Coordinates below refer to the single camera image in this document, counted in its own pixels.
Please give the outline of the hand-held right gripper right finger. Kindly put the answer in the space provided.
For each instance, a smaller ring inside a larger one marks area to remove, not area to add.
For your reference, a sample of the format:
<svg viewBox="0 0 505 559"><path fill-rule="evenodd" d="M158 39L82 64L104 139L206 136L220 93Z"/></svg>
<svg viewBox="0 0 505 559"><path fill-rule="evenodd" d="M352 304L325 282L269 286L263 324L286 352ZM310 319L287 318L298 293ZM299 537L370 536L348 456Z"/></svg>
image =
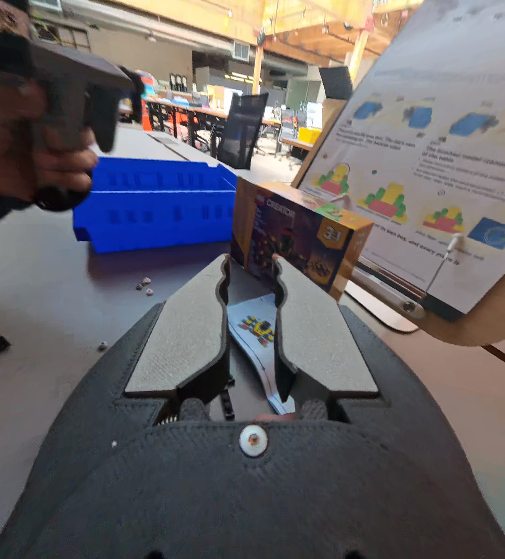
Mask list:
<svg viewBox="0 0 505 559"><path fill-rule="evenodd" d="M281 401L376 398L378 386L338 303L281 256L273 258L273 276Z"/></svg>

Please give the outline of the long wooden desk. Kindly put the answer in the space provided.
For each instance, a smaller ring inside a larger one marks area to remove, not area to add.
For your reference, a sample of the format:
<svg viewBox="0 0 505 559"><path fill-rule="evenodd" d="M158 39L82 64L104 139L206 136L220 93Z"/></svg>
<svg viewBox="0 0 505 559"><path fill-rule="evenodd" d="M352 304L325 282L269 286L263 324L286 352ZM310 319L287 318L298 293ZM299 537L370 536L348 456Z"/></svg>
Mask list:
<svg viewBox="0 0 505 559"><path fill-rule="evenodd" d="M172 102L170 100L166 100L163 98L150 99L147 102L151 103L151 105L154 106L154 108L156 108L157 106L161 106L165 108L166 111L174 110L174 111L186 112L186 113L191 112L194 114L207 115L209 117L215 117L223 120L227 120L228 118L228 114L226 114L222 109L213 109L213 108L198 107L192 105L189 106L183 103Z"/></svg>

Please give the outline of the black lego plate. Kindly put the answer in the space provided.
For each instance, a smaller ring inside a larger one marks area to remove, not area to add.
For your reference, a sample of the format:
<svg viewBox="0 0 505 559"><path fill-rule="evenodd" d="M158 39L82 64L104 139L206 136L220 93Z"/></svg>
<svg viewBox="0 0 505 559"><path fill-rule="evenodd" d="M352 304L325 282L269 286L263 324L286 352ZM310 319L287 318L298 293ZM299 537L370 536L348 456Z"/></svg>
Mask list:
<svg viewBox="0 0 505 559"><path fill-rule="evenodd" d="M234 386L235 378L231 373L229 373L228 382L225 388L221 391L220 398L224 419L230 422L235 420L235 411L229 394L229 389Z"/></svg>

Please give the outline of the blue plastic bin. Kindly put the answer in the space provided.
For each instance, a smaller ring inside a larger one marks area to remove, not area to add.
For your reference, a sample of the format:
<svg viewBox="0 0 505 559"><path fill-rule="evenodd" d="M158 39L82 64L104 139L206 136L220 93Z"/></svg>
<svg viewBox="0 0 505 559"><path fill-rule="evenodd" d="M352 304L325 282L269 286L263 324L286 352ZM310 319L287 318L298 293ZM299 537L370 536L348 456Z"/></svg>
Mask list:
<svg viewBox="0 0 505 559"><path fill-rule="evenodd" d="M223 165L102 157L74 235L99 254L230 241L236 185Z"/></svg>

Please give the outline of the purple and yellow lego box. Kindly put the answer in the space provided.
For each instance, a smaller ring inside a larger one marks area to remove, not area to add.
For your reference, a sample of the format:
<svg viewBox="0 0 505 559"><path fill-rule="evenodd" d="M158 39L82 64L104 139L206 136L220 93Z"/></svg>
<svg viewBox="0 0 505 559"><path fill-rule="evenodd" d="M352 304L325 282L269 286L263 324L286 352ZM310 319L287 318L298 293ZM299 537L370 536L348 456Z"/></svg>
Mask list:
<svg viewBox="0 0 505 559"><path fill-rule="evenodd" d="M237 179L231 257L263 281L280 256L339 301L374 227L373 221L292 188Z"/></svg>

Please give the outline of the black office chair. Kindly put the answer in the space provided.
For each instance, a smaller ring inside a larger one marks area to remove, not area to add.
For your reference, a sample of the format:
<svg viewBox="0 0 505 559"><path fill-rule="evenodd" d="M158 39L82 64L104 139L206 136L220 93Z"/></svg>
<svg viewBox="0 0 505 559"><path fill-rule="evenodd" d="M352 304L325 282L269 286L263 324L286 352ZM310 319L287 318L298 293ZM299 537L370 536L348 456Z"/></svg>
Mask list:
<svg viewBox="0 0 505 559"><path fill-rule="evenodd" d="M217 142L217 160L234 169L250 170L268 99L268 92L233 95L227 119L212 136Z"/></svg>

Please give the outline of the person's left hand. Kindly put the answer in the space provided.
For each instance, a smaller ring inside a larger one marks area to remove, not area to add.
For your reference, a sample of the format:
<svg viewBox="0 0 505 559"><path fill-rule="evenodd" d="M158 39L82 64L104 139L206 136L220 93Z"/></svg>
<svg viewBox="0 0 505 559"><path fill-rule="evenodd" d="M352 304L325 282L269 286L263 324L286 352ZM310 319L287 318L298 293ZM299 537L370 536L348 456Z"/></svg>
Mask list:
<svg viewBox="0 0 505 559"><path fill-rule="evenodd" d="M46 103L36 82L20 87L0 84L0 196L33 202L39 187L91 189L89 173L98 158L91 148L95 136L90 128L79 130L81 148L76 151L63 146L57 130L48 126L42 144L33 145L31 124L46 112Z"/></svg>

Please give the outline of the lego instruction booklet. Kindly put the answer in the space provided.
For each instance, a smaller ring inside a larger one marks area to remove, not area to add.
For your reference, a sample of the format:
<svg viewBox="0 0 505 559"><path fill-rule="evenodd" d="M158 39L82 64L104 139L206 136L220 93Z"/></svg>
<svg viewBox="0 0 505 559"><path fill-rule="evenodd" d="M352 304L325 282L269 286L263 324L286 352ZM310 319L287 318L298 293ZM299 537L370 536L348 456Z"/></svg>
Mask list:
<svg viewBox="0 0 505 559"><path fill-rule="evenodd" d="M277 308L273 293L227 307L231 336L255 369L271 407L277 414L284 415L291 414L296 409L291 396L285 402L281 400L276 385L274 351L276 315Z"/></svg>

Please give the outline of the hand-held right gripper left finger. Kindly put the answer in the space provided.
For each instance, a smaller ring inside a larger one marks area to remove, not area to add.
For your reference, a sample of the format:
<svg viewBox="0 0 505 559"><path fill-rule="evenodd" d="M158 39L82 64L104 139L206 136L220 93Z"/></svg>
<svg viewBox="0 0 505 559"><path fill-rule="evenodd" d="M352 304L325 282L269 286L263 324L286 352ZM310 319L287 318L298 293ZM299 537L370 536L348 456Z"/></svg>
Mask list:
<svg viewBox="0 0 505 559"><path fill-rule="evenodd" d="M169 297L125 386L130 397L209 404L229 380L229 254L208 264Z"/></svg>

